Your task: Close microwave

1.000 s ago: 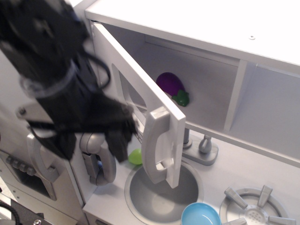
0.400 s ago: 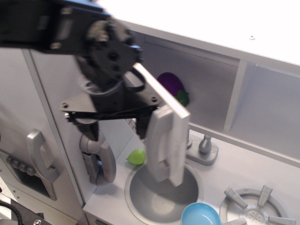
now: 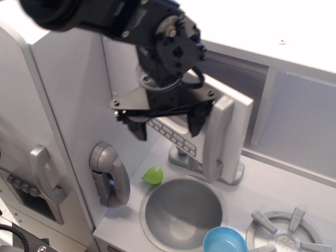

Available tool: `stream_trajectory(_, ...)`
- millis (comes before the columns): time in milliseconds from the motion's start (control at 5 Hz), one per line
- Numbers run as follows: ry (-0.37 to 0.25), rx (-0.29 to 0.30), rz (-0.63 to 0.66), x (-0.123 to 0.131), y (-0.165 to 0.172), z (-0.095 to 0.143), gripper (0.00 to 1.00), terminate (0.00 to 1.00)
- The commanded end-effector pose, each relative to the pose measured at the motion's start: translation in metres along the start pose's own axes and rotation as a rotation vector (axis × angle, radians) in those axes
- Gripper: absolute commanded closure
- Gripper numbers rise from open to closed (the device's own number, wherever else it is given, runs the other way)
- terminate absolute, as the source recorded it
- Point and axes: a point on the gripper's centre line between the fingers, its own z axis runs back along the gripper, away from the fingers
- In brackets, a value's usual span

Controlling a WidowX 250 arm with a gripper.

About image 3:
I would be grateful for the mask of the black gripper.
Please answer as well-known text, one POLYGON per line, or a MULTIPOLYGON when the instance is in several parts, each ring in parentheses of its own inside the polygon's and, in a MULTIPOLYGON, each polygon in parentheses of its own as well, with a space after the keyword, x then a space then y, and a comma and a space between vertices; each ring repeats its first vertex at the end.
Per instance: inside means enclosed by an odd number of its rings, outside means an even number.
POLYGON ((218 92, 208 84, 200 88, 187 88, 182 84, 167 90, 153 91, 137 87, 110 101, 119 121, 128 122, 131 133, 140 141, 147 140, 146 121, 155 117, 187 114, 188 129, 192 137, 199 135, 207 110, 197 109, 217 98, 218 92))

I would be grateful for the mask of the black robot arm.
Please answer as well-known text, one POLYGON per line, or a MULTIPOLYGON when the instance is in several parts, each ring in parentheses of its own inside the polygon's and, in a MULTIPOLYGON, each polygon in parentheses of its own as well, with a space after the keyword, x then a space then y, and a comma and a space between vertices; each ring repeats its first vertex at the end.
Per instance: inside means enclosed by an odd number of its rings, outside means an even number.
POLYGON ((198 64, 206 58, 200 31, 175 1, 21 1, 40 27, 65 32, 81 28, 136 47, 139 87, 114 98, 111 108, 139 139, 146 122, 186 115, 197 136, 215 94, 204 86, 198 64))

